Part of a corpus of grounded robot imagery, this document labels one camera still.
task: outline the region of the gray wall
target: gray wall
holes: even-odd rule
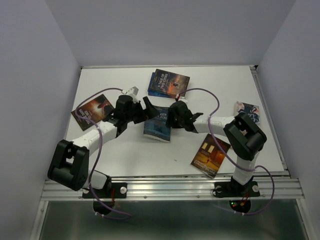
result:
[[[259,64],[294,0],[46,0],[82,66]]]
[[[290,173],[320,228],[320,1],[297,0],[258,74]]]
[[[0,239],[28,239],[79,79],[44,0],[1,1]]]

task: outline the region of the white table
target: white table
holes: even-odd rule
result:
[[[260,107],[261,129],[267,136],[267,142],[261,151],[256,165],[263,165],[271,172],[284,170],[276,143],[273,139],[266,113],[260,100],[249,66],[203,66],[203,67],[158,67],[160,69],[190,77],[188,88],[205,88],[217,95],[220,109],[215,116],[233,116],[236,101],[258,105]],[[117,87],[139,88],[138,97],[147,96],[152,72],[156,67],[141,68],[103,68],[83,69],[74,100],[73,109],[83,99],[101,89]],[[119,91],[106,91],[104,94],[115,106]],[[202,91],[190,91],[186,94],[188,107],[192,113],[209,114],[217,106],[215,99]],[[149,96],[153,105],[169,107],[174,99]],[[82,131],[73,116],[67,130],[67,140],[80,137],[93,127]],[[203,175],[190,163],[197,153],[206,133],[191,133],[183,129],[172,129],[171,143],[163,143],[143,136],[144,124],[130,123],[127,130],[118,138],[103,146],[97,170],[113,177],[131,176],[176,176]],[[228,151],[232,159],[236,154]],[[92,167],[97,157],[90,157]],[[224,159],[219,174],[233,173],[235,167]]]

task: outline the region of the wall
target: wall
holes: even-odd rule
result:
[[[29,239],[79,65],[44,0],[1,1],[0,239]]]
[[[282,151],[320,228],[320,1],[297,0],[258,68]]]
[[[259,64],[294,0],[46,0],[81,66]]]

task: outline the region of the cable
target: cable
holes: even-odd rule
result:
[[[102,131],[100,130],[98,124],[96,124],[92,119],[90,118],[87,118],[87,117],[83,117],[83,116],[80,116],[78,114],[78,109],[79,107],[81,107],[82,104],[84,104],[86,101],[88,101],[89,99],[93,98],[94,96],[104,92],[104,91],[107,91],[107,90],[118,90],[118,91],[122,91],[122,89],[120,88],[117,88],[117,87],[110,87],[110,88],[106,88],[106,89],[103,89],[101,91],[98,91],[97,93],[93,94],[92,96],[88,97],[87,99],[83,100],[76,108],[75,108],[75,115],[80,118],[80,119],[83,119],[83,120],[86,120],[86,121],[89,121],[91,122],[95,127],[96,129],[98,130],[99,132],[99,150],[98,150],[98,155],[96,156],[96,159],[95,159],[95,162],[94,162],[94,165],[92,167],[92,170],[90,172],[90,175],[89,175],[89,178],[88,178],[88,182],[89,182],[89,189],[90,189],[90,192],[92,193],[92,195],[94,196],[94,198],[103,206],[105,207],[106,209],[110,210],[111,212],[114,212],[114,213],[117,213],[117,214],[121,214],[121,215],[126,215],[126,217],[113,217],[113,216],[106,216],[106,215],[103,215],[103,214],[100,214],[98,212],[96,212],[95,214],[96,215],[99,215],[105,219],[114,219],[114,220],[126,220],[126,219],[129,219],[132,217],[132,215],[128,212],[124,212],[124,211],[119,211],[119,210],[116,210],[116,209],[113,209],[111,207],[109,207],[108,205],[104,204],[104,202],[102,202],[99,197],[97,196],[97,194],[95,193],[95,190],[93,189],[92,185],[91,185],[91,178],[92,178],[92,175],[94,173],[94,170],[98,164],[98,161],[99,161],[99,158],[100,158],[100,155],[101,155],[101,151],[102,151],[102,146],[103,146],[103,135],[102,135]]]
[[[224,151],[224,149],[220,146],[217,138],[216,138],[215,135],[214,135],[214,131],[213,131],[213,129],[212,129],[212,126],[211,126],[211,124],[210,124],[210,120],[211,120],[212,115],[213,115],[215,112],[217,112],[218,109],[219,109],[219,107],[220,107],[220,101],[219,101],[218,97],[217,97],[214,93],[212,93],[211,91],[209,91],[209,90],[207,90],[207,89],[200,88],[200,87],[196,87],[196,88],[190,88],[190,89],[187,89],[186,91],[180,92],[180,93],[178,94],[178,97],[176,97],[175,99],[176,99],[176,100],[179,99],[180,94],[183,94],[183,93],[186,93],[186,92],[189,92],[189,91],[193,91],[193,90],[200,90],[200,91],[207,92],[207,93],[211,94],[211,95],[216,99],[217,107],[216,107],[216,109],[215,109],[213,112],[211,112],[211,113],[209,114],[209,117],[208,117],[208,127],[209,127],[209,131],[210,131],[210,134],[211,134],[211,136],[212,136],[212,138],[213,138],[214,143],[218,146],[218,148],[219,148],[220,151],[226,156],[226,158],[227,158],[233,165],[235,165],[237,168],[239,168],[240,170],[246,171],[246,172],[254,172],[257,168],[262,168],[262,169],[264,169],[264,170],[268,173],[268,175],[269,175],[269,177],[270,177],[270,179],[271,179],[271,182],[272,182],[272,194],[271,194],[270,200],[268,201],[268,203],[267,203],[263,208],[261,208],[261,209],[258,210],[258,211],[250,212],[250,213],[241,213],[241,212],[236,212],[236,211],[233,211],[233,210],[230,210],[230,209],[227,209],[227,208],[224,208],[224,207],[220,207],[220,206],[217,206],[217,205],[215,205],[215,207],[217,207],[217,208],[219,208],[219,209],[223,209],[223,210],[228,211],[228,212],[239,213],[239,214],[241,214],[241,215],[246,215],[246,216],[252,216],[252,215],[256,215],[256,214],[259,214],[259,213],[263,212],[266,208],[269,207],[269,205],[271,204],[271,202],[272,202],[272,200],[274,199],[274,196],[275,196],[275,181],[274,181],[274,178],[272,177],[272,175],[271,175],[271,173],[268,171],[268,169],[266,169],[264,166],[257,165],[257,166],[255,166],[253,169],[247,169],[247,168],[241,167],[241,166],[238,165],[236,162],[234,162],[234,161],[228,156],[228,154]]]

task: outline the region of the purple cable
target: purple cable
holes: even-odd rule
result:
[[[90,189],[90,192],[92,193],[92,195],[94,196],[94,198],[103,206],[105,207],[106,209],[110,210],[111,212],[114,212],[114,213],[117,213],[117,214],[122,214],[122,215],[127,215],[126,217],[113,217],[113,216],[106,216],[106,215],[102,215],[98,212],[96,212],[97,215],[105,218],[105,219],[114,219],[114,220],[126,220],[126,219],[129,219],[132,217],[132,215],[128,212],[124,212],[124,211],[119,211],[119,210],[116,210],[116,209],[113,209],[111,207],[109,207],[108,205],[104,204],[100,199],[99,197],[97,196],[97,194],[95,193],[95,190],[93,189],[92,185],[91,185],[91,178],[92,178],[92,175],[94,173],[94,170],[98,164],[98,161],[99,161],[99,158],[100,158],[100,155],[101,155],[101,151],[102,151],[102,146],[103,146],[103,135],[102,135],[102,132],[98,126],[98,124],[96,124],[92,119],[90,118],[87,118],[87,117],[83,117],[83,116],[80,116],[78,114],[78,108],[84,104],[86,101],[88,101],[89,99],[93,98],[94,96],[104,92],[104,91],[107,91],[107,90],[118,90],[118,91],[122,91],[122,89],[120,88],[117,88],[117,87],[110,87],[110,88],[106,88],[106,89],[103,89],[101,91],[98,91],[97,93],[93,94],[92,96],[88,97],[86,100],[83,100],[76,108],[75,108],[75,115],[80,118],[80,119],[83,119],[83,120],[88,120],[89,122],[91,122],[95,127],[96,129],[98,130],[99,132],[99,150],[98,150],[98,155],[96,156],[96,160],[94,162],[94,165],[92,167],[92,170],[90,172],[90,175],[89,175],[89,178],[88,178],[88,182],[89,182],[89,189]]]
[[[269,205],[271,204],[271,202],[272,202],[272,200],[274,199],[274,196],[275,196],[275,181],[274,181],[274,178],[272,177],[272,175],[271,175],[271,173],[268,171],[268,169],[266,169],[264,166],[257,165],[257,166],[255,166],[253,169],[247,169],[247,168],[244,168],[244,167],[238,165],[236,162],[234,162],[234,161],[231,159],[231,157],[229,157],[229,155],[226,153],[226,151],[220,146],[217,138],[216,138],[215,135],[214,135],[214,131],[213,131],[213,129],[212,129],[212,126],[211,126],[211,124],[210,124],[212,115],[213,115],[215,112],[217,112],[218,109],[219,109],[219,107],[220,107],[220,101],[219,101],[218,97],[217,97],[214,93],[212,93],[211,91],[209,91],[209,90],[207,90],[207,89],[204,89],[204,88],[199,88],[199,87],[197,87],[197,88],[190,88],[190,89],[188,89],[188,90],[186,90],[186,91],[183,91],[183,92],[179,93],[179,95],[180,95],[180,94],[183,94],[183,93],[186,93],[186,92],[189,92],[189,91],[192,91],[192,90],[200,90],[200,91],[207,92],[207,93],[211,94],[211,95],[216,99],[217,107],[216,107],[216,109],[215,109],[212,113],[209,114],[209,117],[208,117],[208,127],[209,127],[209,131],[210,131],[210,134],[211,134],[211,136],[212,136],[212,138],[213,138],[214,143],[218,146],[218,148],[219,148],[220,151],[226,156],[226,158],[227,158],[233,165],[235,165],[237,168],[239,168],[240,170],[243,170],[243,171],[246,171],[246,172],[254,172],[257,168],[262,168],[262,169],[264,169],[264,170],[268,173],[268,175],[269,175],[269,177],[270,177],[270,179],[271,179],[271,182],[272,182],[272,194],[271,194],[271,197],[270,197],[270,200],[268,201],[268,203],[267,203],[263,208],[261,208],[261,209],[258,210],[258,211],[250,212],[250,213],[243,213],[243,214],[239,212],[239,214],[241,214],[241,215],[246,215],[246,216],[252,216],[252,215],[256,215],[256,214],[259,214],[259,213],[263,212],[266,208],[269,207]],[[217,205],[215,205],[215,207],[217,207],[217,208],[219,208],[219,209],[226,210],[226,211],[228,211],[228,212],[233,212],[233,211],[230,210],[230,209],[227,209],[227,208],[224,208],[224,207],[220,207],[220,206],[217,206]]]

